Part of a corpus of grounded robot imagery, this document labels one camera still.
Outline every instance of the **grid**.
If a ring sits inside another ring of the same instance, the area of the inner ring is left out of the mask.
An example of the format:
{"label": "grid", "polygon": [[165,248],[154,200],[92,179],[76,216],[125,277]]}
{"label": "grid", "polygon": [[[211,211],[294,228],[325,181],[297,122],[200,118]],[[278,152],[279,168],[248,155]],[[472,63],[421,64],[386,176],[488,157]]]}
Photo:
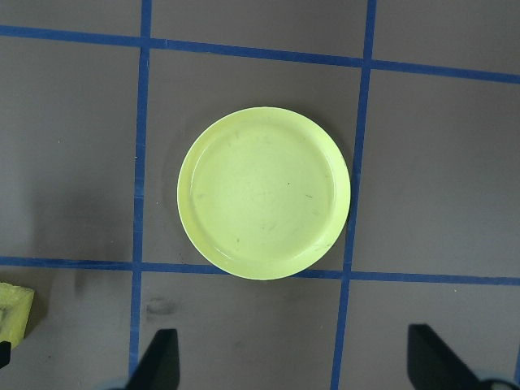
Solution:
{"label": "grid", "polygon": [[[338,67],[361,69],[360,92],[357,107],[357,122],[354,155],[352,161],[352,204],[347,222],[348,234],[344,250],[342,271],[304,270],[292,277],[341,280],[340,304],[338,308],[336,341],[331,370],[331,390],[340,382],[340,368],[344,346],[345,328],[349,306],[349,284],[351,280],[377,280],[421,283],[482,284],[520,286],[518,277],[481,277],[468,275],[426,275],[412,273],[352,271],[353,247],[358,216],[358,198],[362,178],[362,155],[366,126],[366,114],[370,91],[371,71],[407,72],[433,76],[448,76],[462,79],[520,84],[520,75],[492,71],[476,71],[453,67],[438,67],[415,63],[400,63],[372,58],[374,46],[375,14],[377,0],[368,0],[366,10],[365,39],[362,58],[337,55],[311,54],[285,50],[269,50],[233,45],[217,45],[191,41],[175,41],[151,37],[152,0],[142,0],[141,34],[139,37],[96,34],[88,32],[59,31],[45,28],[25,28],[0,25],[0,36],[27,37],[55,41],[71,41],[106,46],[130,46],[140,48],[139,76],[136,116],[136,161],[134,177],[134,217],[132,262],[67,260],[58,258],[16,258],[0,256],[0,264],[17,267],[49,267],[70,269],[95,269],[132,272],[131,327],[129,345],[129,372],[132,373],[139,358],[141,276],[143,272],[174,272],[191,274],[226,275],[211,265],[163,264],[143,262],[143,213],[145,196],[145,153],[148,88],[150,78],[150,50],[179,50],[195,53],[212,53],[254,59],[271,59],[296,63],[318,63]],[[520,350],[514,378],[520,381]]]}

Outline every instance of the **gray surface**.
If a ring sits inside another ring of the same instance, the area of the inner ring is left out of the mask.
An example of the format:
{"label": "gray surface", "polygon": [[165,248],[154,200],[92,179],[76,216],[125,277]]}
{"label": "gray surface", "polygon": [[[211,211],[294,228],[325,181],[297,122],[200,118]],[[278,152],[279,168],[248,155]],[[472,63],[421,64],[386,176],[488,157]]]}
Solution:
{"label": "gray surface", "polygon": [[[358,69],[314,64],[152,52],[144,260],[207,264],[182,228],[176,185],[191,144],[226,114],[251,106],[294,110],[320,124],[336,141],[345,160],[352,161],[359,73]],[[315,266],[340,269],[344,246],[342,234]]]}
{"label": "gray surface", "polygon": [[130,272],[2,267],[0,279],[36,291],[2,389],[92,390],[127,375]]}
{"label": "gray surface", "polygon": [[329,389],[339,280],[146,273],[141,353],[180,335],[179,390]]}
{"label": "gray surface", "polygon": [[366,0],[156,0],[152,35],[362,57]]}
{"label": "gray surface", "polygon": [[0,37],[0,254],[131,259],[138,54]]}
{"label": "gray surface", "polygon": [[410,323],[430,324],[484,376],[513,377],[517,287],[353,281],[340,389],[411,390],[405,365]]}
{"label": "gray surface", "polygon": [[0,24],[139,35],[139,0],[2,0]]}
{"label": "gray surface", "polygon": [[520,86],[375,71],[353,268],[520,276]]}
{"label": "gray surface", "polygon": [[[136,35],[140,6],[6,0],[0,24]],[[365,14],[366,1],[154,0],[152,34],[360,57]],[[379,0],[376,15],[377,59],[520,74],[514,0]],[[0,38],[0,257],[131,259],[138,54]],[[146,262],[207,264],[180,225],[176,179],[191,143],[229,112],[308,115],[352,166],[358,69],[159,50],[149,69]],[[520,276],[518,91],[372,72],[354,270]],[[344,238],[315,267],[340,269]],[[130,272],[0,266],[0,280],[37,291],[1,389],[121,384]],[[182,389],[329,389],[339,280],[145,272],[142,282],[140,352],[158,328],[179,328]],[[472,368],[513,374],[518,286],[350,287],[341,389],[410,389],[410,322],[429,322]]]}
{"label": "gray surface", "polygon": [[517,0],[383,0],[374,58],[520,73]]}

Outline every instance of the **yellow plate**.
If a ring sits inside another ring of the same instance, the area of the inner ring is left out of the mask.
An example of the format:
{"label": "yellow plate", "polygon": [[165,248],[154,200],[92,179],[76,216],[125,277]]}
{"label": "yellow plate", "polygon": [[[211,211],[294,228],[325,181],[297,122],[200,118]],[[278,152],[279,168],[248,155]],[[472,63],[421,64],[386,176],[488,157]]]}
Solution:
{"label": "yellow plate", "polygon": [[217,267],[248,279],[289,276],[340,235],[350,184],[334,141],[296,112],[255,107],[209,126],[177,185],[184,230]]}

